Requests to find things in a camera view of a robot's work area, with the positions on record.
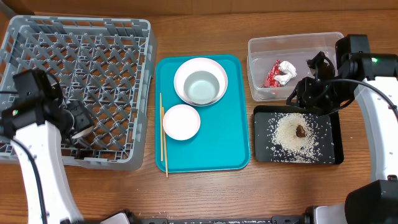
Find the grey bowl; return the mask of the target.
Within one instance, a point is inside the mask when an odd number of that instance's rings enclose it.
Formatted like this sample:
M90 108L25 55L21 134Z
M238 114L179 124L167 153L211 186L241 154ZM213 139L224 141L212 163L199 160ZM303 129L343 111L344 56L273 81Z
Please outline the grey bowl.
M183 92L192 105L209 105L216 99L220 90L218 79L210 72L197 71L190 74L184 82Z

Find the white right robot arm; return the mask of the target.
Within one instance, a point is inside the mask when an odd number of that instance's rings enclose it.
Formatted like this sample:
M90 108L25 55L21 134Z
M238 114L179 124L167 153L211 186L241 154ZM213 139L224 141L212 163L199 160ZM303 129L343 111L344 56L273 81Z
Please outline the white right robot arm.
M307 65L287 105L332 114L357 101L371 156L371 182L350 192L344 203L307 209L305 223L397 223L397 55L375 54L364 34L349 34L335 44L336 62L323 52Z

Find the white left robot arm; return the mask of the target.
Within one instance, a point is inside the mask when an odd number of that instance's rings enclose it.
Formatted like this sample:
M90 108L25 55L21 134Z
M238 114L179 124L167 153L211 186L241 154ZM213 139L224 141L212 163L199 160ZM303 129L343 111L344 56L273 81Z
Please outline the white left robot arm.
M80 101L66 103L59 82L43 70L13 76L18 98L1 113L1 137L10 140L22 171L29 223L83 221L62 161L62 142L86 136L94 122Z

